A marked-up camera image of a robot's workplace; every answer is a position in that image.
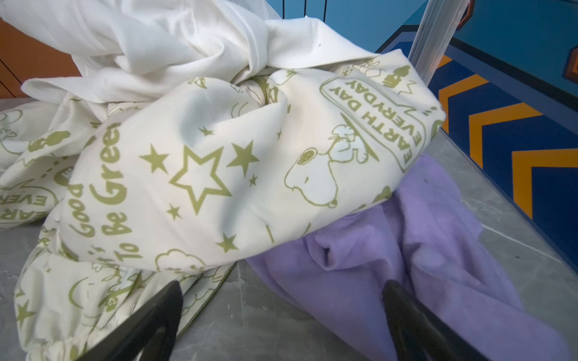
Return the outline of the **purple cloth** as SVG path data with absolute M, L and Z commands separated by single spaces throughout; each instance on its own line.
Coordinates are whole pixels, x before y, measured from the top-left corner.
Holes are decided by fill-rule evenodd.
M 382 291 L 397 281 L 492 360 L 569 360 L 525 312 L 442 166 L 422 156 L 390 200 L 248 259 L 261 280 L 371 360 L 394 360 Z

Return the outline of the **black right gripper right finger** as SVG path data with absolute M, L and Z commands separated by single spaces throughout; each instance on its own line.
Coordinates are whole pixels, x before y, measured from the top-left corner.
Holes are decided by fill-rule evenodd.
M 382 298 L 397 359 L 487 359 L 397 281 L 386 282 Z

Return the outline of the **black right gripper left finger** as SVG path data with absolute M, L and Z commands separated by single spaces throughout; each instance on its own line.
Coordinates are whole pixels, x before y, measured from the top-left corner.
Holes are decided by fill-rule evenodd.
M 172 281 L 80 359 L 168 360 L 176 343 L 182 307 L 181 288 Z

